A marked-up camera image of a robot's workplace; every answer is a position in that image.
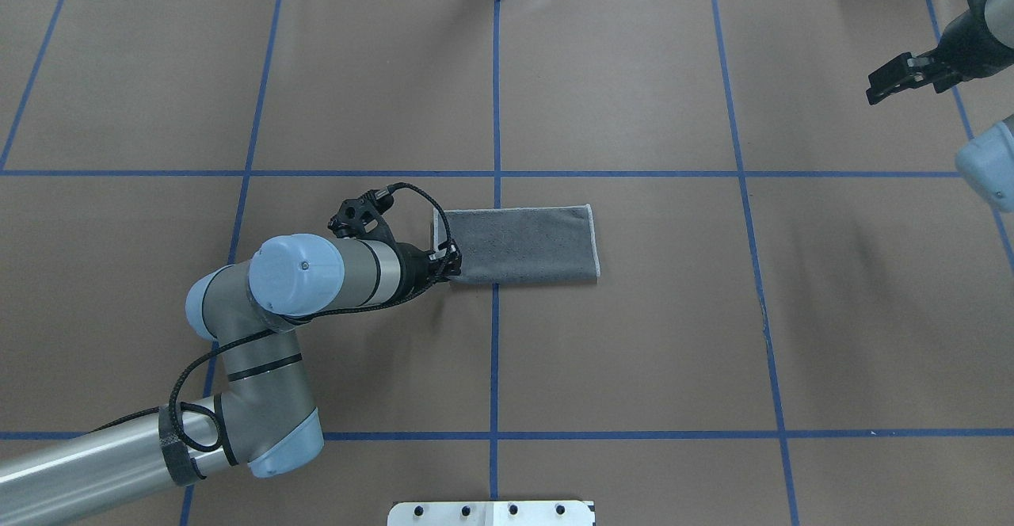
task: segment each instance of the electrical cable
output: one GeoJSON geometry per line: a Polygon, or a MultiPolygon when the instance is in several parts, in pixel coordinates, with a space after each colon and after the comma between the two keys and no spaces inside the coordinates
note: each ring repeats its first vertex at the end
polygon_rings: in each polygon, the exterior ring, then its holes
{"type": "Polygon", "coordinates": [[[117,425],[120,425],[120,424],[125,424],[127,422],[132,422],[132,421],[134,421],[134,419],[140,419],[140,418],[143,418],[145,416],[151,416],[151,415],[157,414],[157,412],[158,412],[158,407],[148,407],[147,409],[142,409],[140,411],[137,411],[135,414],[131,414],[129,416],[124,416],[124,417],[122,417],[120,419],[117,419],[117,421],[115,421],[115,422],[108,422],[107,424],[105,424],[105,425],[103,425],[103,426],[101,426],[99,428],[93,429],[93,430],[91,430],[88,433],[95,433],[96,431],[102,431],[103,429],[108,429],[111,427],[116,427],[117,425]]]}
{"type": "Polygon", "coordinates": [[[202,453],[211,453],[212,451],[216,451],[218,447],[222,446],[222,428],[221,426],[219,426],[218,417],[215,416],[215,412],[213,410],[208,409],[207,407],[204,407],[202,405],[197,405],[195,403],[187,403],[187,402],[179,402],[179,409],[178,410],[176,409],[176,403],[177,400],[179,399],[179,390],[182,390],[184,384],[187,383],[187,378],[189,378],[191,373],[194,370],[197,370],[197,368],[199,368],[201,364],[204,364],[206,361],[209,361],[213,357],[218,356],[218,354],[228,352],[228,350],[232,350],[239,346],[243,346],[244,343],[259,341],[263,337],[266,337],[266,335],[272,335],[274,333],[275,330],[263,330],[256,334],[246,335],[246,337],[242,337],[239,339],[238,341],[228,343],[227,345],[216,348],[215,350],[211,350],[211,352],[204,354],[204,356],[198,358],[195,361],[192,361],[191,365],[188,366],[186,370],[183,371],[182,374],[179,374],[179,378],[177,378],[176,384],[172,386],[172,392],[169,393],[169,424],[172,426],[172,432],[175,433],[177,437],[179,437],[179,440],[183,441],[185,445],[187,445],[191,449],[194,449],[195,451],[201,451],[202,453]],[[189,435],[187,435],[187,432],[184,431],[184,427],[179,422],[179,411],[196,411],[209,417],[211,421],[215,424],[215,432],[217,436],[215,442],[211,445],[202,445],[197,441],[194,441],[189,435]]]}

